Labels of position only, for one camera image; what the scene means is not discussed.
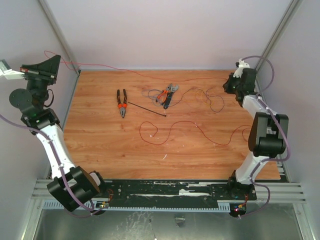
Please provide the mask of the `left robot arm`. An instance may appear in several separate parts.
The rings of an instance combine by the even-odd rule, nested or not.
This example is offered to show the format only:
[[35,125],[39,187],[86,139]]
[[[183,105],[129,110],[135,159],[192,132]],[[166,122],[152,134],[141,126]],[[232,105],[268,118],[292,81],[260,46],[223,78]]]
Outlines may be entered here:
[[94,197],[103,197],[107,184],[97,171],[87,172],[76,166],[64,140],[64,132],[56,113],[45,104],[49,99],[49,86],[57,81],[61,56],[20,67],[20,74],[27,81],[26,88],[18,88],[9,95],[10,104],[22,113],[22,128],[29,130],[41,142],[50,162],[52,182],[49,193],[63,207],[73,212],[82,207],[95,214],[95,206],[87,207]]

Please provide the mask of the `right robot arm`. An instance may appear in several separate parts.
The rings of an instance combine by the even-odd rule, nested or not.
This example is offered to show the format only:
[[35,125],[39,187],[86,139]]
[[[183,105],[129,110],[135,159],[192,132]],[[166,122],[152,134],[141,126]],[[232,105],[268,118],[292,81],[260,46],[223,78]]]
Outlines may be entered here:
[[227,94],[234,94],[239,105],[252,116],[253,123],[248,138],[249,154],[242,165],[228,178],[227,194],[239,199],[253,190],[255,178],[267,162],[286,150],[285,137],[289,118],[271,110],[255,92],[257,71],[239,65],[223,85]]

